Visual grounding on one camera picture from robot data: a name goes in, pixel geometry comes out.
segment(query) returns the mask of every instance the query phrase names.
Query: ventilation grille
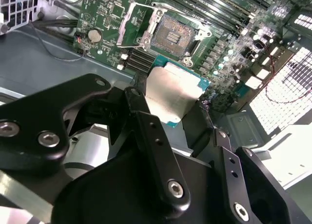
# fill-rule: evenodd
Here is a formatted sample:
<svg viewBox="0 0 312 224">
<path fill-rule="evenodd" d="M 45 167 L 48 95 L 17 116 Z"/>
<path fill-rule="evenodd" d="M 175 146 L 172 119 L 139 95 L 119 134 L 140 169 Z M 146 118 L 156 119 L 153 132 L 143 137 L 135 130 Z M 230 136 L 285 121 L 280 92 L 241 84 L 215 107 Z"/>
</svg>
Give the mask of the ventilation grille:
<svg viewBox="0 0 312 224">
<path fill-rule="evenodd" d="M 39 0 L 0 0 L 0 35 L 35 20 Z"/>
<path fill-rule="evenodd" d="M 309 16 L 304 16 L 300 14 L 298 18 L 294 21 L 295 24 L 301 25 L 309 30 L 312 30 L 312 18 Z"/>
<path fill-rule="evenodd" d="M 276 102 L 291 102 L 302 97 L 311 87 L 312 53 L 301 48 L 270 82 L 268 96 Z M 293 103 L 274 103 L 263 89 L 250 106 L 269 135 L 304 116 L 312 108 L 312 93 Z"/>
</svg>

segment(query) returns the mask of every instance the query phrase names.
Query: mounting hole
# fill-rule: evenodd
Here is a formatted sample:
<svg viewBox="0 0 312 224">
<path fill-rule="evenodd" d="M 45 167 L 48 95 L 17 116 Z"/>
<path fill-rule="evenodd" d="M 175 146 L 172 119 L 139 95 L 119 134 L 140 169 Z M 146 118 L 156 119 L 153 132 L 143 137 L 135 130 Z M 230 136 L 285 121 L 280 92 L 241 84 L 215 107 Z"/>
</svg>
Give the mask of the mounting hole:
<svg viewBox="0 0 312 224">
<path fill-rule="evenodd" d="M 162 141 L 160 139 L 156 139 L 155 142 L 158 144 L 158 145 L 163 145 Z"/>
<path fill-rule="evenodd" d="M 73 142 L 78 142 L 78 140 L 79 140 L 79 139 L 78 139 L 77 137 L 73 137 L 73 138 L 72 138 L 72 141 L 73 141 Z"/>
<path fill-rule="evenodd" d="M 97 84 L 100 86 L 105 86 L 105 82 L 103 82 L 102 80 L 97 80 Z"/>
<path fill-rule="evenodd" d="M 233 164 L 235 164 L 235 161 L 232 158 L 229 158 L 230 162 L 232 162 Z"/>
<path fill-rule="evenodd" d="M 140 93 L 138 93 L 138 91 L 135 90 L 134 88 L 131 89 L 131 92 L 135 94 L 136 96 L 140 96 Z"/>
<path fill-rule="evenodd" d="M 150 122 L 150 127 L 151 127 L 151 128 L 154 128 L 154 129 L 155 129 L 155 128 L 156 128 L 156 125 L 155 125 L 155 123 L 153 123 L 153 122 Z"/>
<path fill-rule="evenodd" d="M 238 174 L 236 174 L 234 171 L 231 171 L 232 175 L 236 178 L 238 178 Z"/>
</svg>

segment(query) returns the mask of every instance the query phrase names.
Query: silver screw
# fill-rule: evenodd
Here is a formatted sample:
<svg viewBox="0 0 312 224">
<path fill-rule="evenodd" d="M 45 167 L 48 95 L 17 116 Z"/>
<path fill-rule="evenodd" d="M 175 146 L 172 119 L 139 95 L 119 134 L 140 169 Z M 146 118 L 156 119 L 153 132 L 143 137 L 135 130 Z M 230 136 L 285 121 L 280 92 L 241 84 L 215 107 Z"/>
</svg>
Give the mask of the silver screw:
<svg viewBox="0 0 312 224">
<path fill-rule="evenodd" d="M 181 198 L 183 196 L 183 188 L 177 181 L 168 182 L 168 189 L 170 193 L 176 198 Z"/>
<path fill-rule="evenodd" d="M 158 16 L 162 16 L 162 11 L 161 11 L 161 10 L 158 10 L 158 11 L 157 11 L 157 15 L 158 15 Z"/>
<path fill-rule="evenodd" d="M 45 147 L 55 147 L 59 143 L 59 137 L 53 132 L 43 132 L 38 137 L 38 142 Z"/>
<path fill-rule="evenodd" d="M 149 44 L 149 43 L 150 43 L 150 40 L 149 40 L 149 39 L 145 39 L 145 40 L 144 40 L 144 43 L 145 43 L 145 44 Z"/>
<path fill-rule="evenodd" d="M 243 221 L 245 222 L 249 221 L 249 215 L 247 213 L 247 210 L 242 205 L 240 205 L 239 203 L 235 203 L 234 209 L 235 209 L 235 212 Z"/>
<path fill-rule="evenodd" d="M 0 136 L 13 137 L 20 131 L 19 125 L 14 122 L 0 122 Z"/>
<path fill-rule="evenodd" d="M 224 138 L 226 137 L 226 134 L 223 131 L 219 131 L 219 134 Z"/>
<path fill-rule="evenodd" d="M 249 156 L 253 156 L 253 153 L 249 149 L 245 149 L 245 151 L 248 153 Z"/>
</svg>

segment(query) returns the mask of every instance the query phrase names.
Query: motherboard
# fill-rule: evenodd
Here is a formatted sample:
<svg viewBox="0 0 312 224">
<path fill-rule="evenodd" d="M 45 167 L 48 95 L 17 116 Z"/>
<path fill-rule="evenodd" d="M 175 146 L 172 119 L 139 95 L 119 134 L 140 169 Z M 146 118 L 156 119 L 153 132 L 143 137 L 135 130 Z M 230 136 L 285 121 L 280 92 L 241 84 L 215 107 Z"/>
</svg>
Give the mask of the motherboard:
<svg viewBox="0 0 312 224">
<path fill-rule="evenodd" d="M 208 80 L 203 97 L 210 108 L 225 112 L 265 84 L 271 62 L 286 51 L 283 26 L 310 3 L 84 0 L 74 47 L 129 74 L 149 73 L 156 58 L 165 57 Z"/>
</svg>

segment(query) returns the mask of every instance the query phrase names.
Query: red wire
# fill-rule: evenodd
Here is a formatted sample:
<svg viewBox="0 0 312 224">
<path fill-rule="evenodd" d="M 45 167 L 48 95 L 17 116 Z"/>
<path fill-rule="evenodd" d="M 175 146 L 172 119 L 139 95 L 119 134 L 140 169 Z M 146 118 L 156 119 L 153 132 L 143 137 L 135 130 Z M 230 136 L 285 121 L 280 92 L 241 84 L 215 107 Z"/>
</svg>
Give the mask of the red wire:
<svg viewBox="0 0 312 224">
<path fill-rule="evenodd" d="M 273 76 L 270 78 L 270 80 L 268 81 L 266 87 L 265 87 L 265 95 L 266 97 L 269 99 L 269 101 L 271 102 L 274 102 L 274 103 L 294 103 L 304 97 L 306 97 L 308 94 L 310 94 L 312 92 L 312 87 L 310 88 L 310 90 L 308 90 L 305 94 L 303 94 L 302 96 L 300 96 L 298 99 L 296 100 L 293 100 L 293 101 L 288 101 L 288 102 L 279 102 L 279 101 L 275 101 L 275 100 L 272 100 L 269 96 L 268 96 L 268 86 L 269 86 L 269 83 L 273 80 L 273 78 L 275 77 L 276 75 L 276 72 L 275 72 L 275 65 L 274 65 L 274 62 L 273 62 L 273 58 L 271 56 L 271 54 L 269 54 L 269 57 L 270 57 L 270 60 L 271 60 L 271 66 L 272 66 L 272 69 L 273 69 Z"/>
</svg>

